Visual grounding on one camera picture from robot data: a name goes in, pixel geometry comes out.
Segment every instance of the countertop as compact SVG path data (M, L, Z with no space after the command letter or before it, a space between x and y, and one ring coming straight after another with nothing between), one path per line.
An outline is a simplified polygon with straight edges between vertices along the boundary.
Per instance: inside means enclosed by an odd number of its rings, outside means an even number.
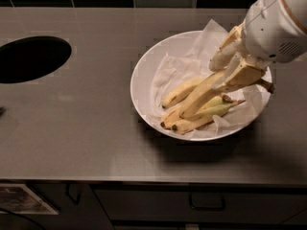
M147 126L130 98L137 61L160 40L228 31L245 10L0 9L0 45L53 35L71 58L38 80L0 84L0 179L307 186L306 62L276 64L262 114L220 140L191 143Z

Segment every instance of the cable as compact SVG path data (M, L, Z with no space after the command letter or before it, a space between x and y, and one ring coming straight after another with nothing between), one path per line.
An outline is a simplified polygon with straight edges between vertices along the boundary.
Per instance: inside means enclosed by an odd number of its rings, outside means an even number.
M36 226L38 226L40 229L46 230L46 228L44 228L44 227L43 227L42 225L40 225L37 221L35 221L35 220L31 219L31 218L27 218L27 217L25 217L25 216L23 216L23 215L21 215L21 214L17 214L17 213L14 213L14 212L12 212L12 211L8 211L8 210L3 209L3 208L1 208L1 207L0 207L0 211L5 212L5 213L8 213L8 214L11 214L11 215L14 215L14 216L19 217L19 218L22 218L22 219L26 219L26 220L28 220L28 221L34 223L34 224L35 224Z

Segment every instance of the framed picture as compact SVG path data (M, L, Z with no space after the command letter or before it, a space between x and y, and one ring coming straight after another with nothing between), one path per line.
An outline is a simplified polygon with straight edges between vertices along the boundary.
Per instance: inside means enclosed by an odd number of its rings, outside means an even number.
M0 208L17 214L58 215L59 212L25 184L0 183Z

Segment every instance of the black hole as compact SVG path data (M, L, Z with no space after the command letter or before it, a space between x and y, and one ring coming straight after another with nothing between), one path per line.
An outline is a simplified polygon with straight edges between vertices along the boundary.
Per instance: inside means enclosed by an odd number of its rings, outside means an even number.
M0 47L0 82L32 81L60 68L71 47L54 36L33 36Z

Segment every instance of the drawer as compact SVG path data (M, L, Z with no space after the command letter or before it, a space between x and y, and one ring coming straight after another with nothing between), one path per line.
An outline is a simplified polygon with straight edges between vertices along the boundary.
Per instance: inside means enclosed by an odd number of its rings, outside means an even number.
M307 195L97 190L111 220L279 224Z

